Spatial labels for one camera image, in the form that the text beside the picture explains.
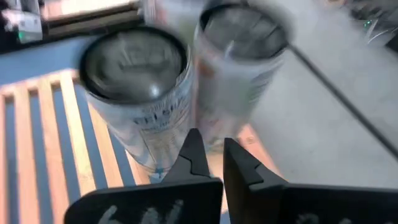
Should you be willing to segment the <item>slatted wooden shelf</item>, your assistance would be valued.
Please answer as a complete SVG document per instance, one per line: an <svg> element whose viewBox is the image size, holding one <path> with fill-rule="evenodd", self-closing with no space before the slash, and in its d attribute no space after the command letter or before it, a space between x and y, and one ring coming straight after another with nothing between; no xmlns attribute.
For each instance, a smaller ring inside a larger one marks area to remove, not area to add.
<svg viewBox="0 0 398 224"><path fill-rule="evenodd" d="M74 70L0 86L0 224L278 224L275 205L255 200L229 213L221 191L223 155L205 156L192 129L177 161L177 180L152 184L127 161L122 178L108 127L90 108L106 188L95 182L76 100Z"/></svg>

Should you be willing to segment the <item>black floor equipment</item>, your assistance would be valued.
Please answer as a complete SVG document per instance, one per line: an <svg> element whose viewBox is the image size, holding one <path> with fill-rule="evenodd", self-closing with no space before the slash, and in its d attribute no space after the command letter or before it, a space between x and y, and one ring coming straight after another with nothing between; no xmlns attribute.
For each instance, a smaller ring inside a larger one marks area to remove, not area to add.
<svg viewBox="0 0 398 224"><path fill-rule="evenodd" d="M398 0L346 0L345 6L363 27L367 44L398 54Z"/></svg>

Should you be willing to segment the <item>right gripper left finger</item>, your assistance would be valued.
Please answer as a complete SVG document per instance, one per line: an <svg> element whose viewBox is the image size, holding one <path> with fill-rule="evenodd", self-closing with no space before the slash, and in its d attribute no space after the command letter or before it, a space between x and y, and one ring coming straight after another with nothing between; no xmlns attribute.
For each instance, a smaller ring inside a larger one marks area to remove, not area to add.
<svg viewBox="0 0 398 224"><path fill-rule="evenodd" d="M211 177L202 136L189 130L172 168L157 184L90 192L64 224L219 224L223 183Z"/></svg>

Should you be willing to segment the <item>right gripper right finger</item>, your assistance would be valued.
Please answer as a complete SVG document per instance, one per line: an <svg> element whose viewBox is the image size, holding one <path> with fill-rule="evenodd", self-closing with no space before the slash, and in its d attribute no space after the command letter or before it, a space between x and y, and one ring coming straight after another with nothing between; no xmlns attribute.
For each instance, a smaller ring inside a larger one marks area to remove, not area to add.
<svg viewBox="0 0 398 224"><path fill-rule="evenodd" d="M398 224L398 190L293 184L231 138L223 171L231 224Z"/></svg>

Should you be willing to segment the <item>white Celsius Arctic Vibe can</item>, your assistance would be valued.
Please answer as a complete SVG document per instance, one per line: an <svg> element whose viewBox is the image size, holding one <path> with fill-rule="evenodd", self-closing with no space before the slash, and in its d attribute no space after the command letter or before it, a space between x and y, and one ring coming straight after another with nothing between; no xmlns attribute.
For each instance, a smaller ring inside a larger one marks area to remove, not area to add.
<svg viewBox="0 0 398 224"><path fill-rule="evenodd" d="M186 40L154 26L112 32L82 52L78 73L90 105L149 179L160 182L195 125Z"/></svg>

